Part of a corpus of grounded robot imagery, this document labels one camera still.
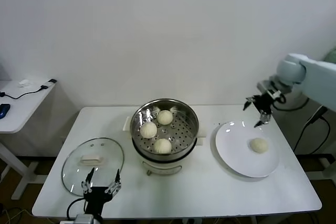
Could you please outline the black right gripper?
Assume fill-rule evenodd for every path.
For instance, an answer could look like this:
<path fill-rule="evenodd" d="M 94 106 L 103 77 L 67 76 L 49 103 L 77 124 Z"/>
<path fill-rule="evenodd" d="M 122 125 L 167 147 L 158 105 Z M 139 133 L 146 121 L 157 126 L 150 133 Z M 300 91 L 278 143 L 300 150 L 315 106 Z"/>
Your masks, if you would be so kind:
<path fill-rule="evenodd" d="M 260 112 L 259 121 L 254 125 L 254 128 L 261 127 L 262 125 L 269 123 L 272 113 L 271 106 L 273 103 L 274 99 L 268 93 L 246 98 L 243 110 L 245 111 L 251 104 L 254 104 L 256 109 Z"/>

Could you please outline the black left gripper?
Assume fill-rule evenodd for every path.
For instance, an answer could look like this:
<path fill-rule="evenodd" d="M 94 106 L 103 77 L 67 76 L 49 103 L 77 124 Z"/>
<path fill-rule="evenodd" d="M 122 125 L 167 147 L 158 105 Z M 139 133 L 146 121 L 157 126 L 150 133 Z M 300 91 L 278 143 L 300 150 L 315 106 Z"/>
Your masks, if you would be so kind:
<path fill-rule="evenodd" d="M 117 170 L 114 182 L 109 187 L 91 187 L 91 180 L 95 168 L 86 176 L 86 179 L 81 182 L 83 197 L 87 202 L 85 209 L 86 214 L 102 214 L 104 204 L 112 200 L 121 189 L 120 170 Z"/>

